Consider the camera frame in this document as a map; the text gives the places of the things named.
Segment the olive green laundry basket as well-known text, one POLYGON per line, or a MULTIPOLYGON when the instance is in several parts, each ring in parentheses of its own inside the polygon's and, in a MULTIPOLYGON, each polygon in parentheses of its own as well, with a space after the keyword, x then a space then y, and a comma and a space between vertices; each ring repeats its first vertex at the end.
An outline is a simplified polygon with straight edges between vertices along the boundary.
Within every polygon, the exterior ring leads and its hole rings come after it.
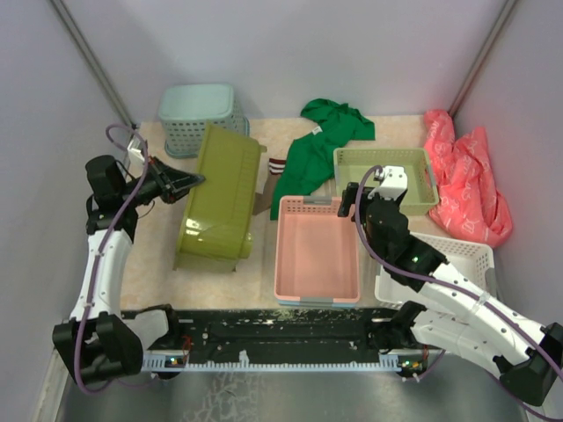
POLYGON ((267 147, 250 136, 208 124, 188 194, 174 269, 228 272, 250 257, 251 219, 260 160, 267 147))

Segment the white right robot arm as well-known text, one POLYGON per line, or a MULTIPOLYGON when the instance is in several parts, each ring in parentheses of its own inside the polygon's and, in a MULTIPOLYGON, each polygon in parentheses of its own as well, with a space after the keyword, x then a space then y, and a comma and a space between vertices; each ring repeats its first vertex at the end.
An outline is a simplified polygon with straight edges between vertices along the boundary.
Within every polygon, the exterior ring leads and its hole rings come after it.
POLYGON ((410 232, 401 200, 351 182, 338 211, 351 218, 368 254, 395 282, 449 312, 440 316, 405 302, 389 324, 394 340, 405 348, 421 343, 454 353, 484 368, 521 402, 542 405, 562 377, 561 324, 533 321, 474 284, 410 232))

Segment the light blue laundry basket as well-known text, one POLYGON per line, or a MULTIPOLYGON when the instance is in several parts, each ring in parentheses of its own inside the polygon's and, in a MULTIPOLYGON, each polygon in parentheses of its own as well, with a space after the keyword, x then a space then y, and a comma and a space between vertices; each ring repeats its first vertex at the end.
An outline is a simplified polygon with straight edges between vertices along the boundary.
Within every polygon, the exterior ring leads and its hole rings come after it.
POLYGON ((157 116, 165 131, 165 152, 177 159, 198 156, 207 123, 242 135, 250 124, 229 84, 187 84, 168 88, 157 116))

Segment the pink plastic basket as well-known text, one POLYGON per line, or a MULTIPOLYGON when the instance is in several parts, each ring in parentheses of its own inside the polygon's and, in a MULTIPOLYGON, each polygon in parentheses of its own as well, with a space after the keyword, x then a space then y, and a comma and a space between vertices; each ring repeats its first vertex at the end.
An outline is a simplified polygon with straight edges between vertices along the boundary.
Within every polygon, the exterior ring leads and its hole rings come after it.
POLYGON ((359 302, 357 232, 337 216, 341 199, 284 196, 280 202, 274 264, 274 297, 327 297, 359 302))

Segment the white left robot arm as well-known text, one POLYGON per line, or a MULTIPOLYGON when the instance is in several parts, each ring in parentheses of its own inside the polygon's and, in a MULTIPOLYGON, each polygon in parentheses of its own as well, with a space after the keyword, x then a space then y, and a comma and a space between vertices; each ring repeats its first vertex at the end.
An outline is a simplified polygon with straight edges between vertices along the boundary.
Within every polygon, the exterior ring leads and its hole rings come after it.
POLYGON ((139 374, 151 347, 171 349, 181 342, 183 328, 169 304, 124 319, 121 287, 135 240, 137 208, 155 199, 173 204, 205 178, 173 169, 154 156, 145 162, 142 175, 131 180, 110 155, 94 157, 85 170, 92 189, 86 201, 87 265, 69 320, 54 327, 52 340, 75 383, 93 393, 139 374))

